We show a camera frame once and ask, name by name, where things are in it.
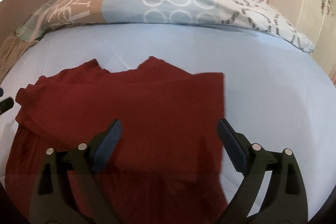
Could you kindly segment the patterned blue beige pillow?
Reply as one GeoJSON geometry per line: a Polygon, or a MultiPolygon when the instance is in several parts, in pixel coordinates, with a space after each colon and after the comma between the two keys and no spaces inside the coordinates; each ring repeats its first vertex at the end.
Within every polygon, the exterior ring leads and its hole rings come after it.
{"type": "Polygon", "coordinates": [[[313,43],[275,8],[259,0],[49,0],[17,28],[26,42],[51,30],[84,24],[234,26],[282,38],[308,54],[313,43]]]}

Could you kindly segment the dark red knit sweater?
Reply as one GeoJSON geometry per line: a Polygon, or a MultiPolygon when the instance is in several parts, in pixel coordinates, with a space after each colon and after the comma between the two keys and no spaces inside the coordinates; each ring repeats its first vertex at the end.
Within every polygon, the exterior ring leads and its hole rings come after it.
{"type": "Polygon", "coordinates": [[[224,75],[191,74],[151,57],[111,73],[96,60],[18,90],[5,189],[29,215],[49,148],[70,151],[118,119],[122,133],[97,186],[124,223],[214,223],[227,206],[219,175],[224,75]]]}

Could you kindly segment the light blue quilted bedspread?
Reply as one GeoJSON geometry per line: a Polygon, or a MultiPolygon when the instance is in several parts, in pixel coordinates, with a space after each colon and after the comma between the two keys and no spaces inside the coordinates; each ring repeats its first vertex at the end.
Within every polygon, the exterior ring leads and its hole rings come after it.
{"type": "Polygon", "coordinates": [[[226,117],[250,142],[291,149],[307,194],[309,217],[335,188],[335,86],[290,43],[244,28],[104,24],[47,34],[9,71],[5,96],[96,59],[111,72],[135,69],[150,56],[189,73],[225,75],[226,117]]]}

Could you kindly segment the beige crumpled cloth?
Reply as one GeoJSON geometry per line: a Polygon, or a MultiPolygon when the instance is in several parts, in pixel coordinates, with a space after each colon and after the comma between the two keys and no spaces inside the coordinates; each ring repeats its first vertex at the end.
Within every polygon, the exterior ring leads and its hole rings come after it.
{"type": "Polygon", "coordinates": [[[10,69],[21,58],[21,56],[39,41],[33,40],[27,42],[15,34],[10,34],[1,44],[0,59],[0,80],[1,83],[9,73],[10,69]]]}

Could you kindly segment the white floral wardrobe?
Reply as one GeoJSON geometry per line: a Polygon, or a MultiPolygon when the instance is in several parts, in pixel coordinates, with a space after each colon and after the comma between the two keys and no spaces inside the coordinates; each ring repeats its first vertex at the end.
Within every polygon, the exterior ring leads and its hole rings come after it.
{"type": "Polygon", "coordinates": [[[311,57],[331,77],[335,73],[335,0],[302,0],[297,28],[314,45],[311,57]]]}

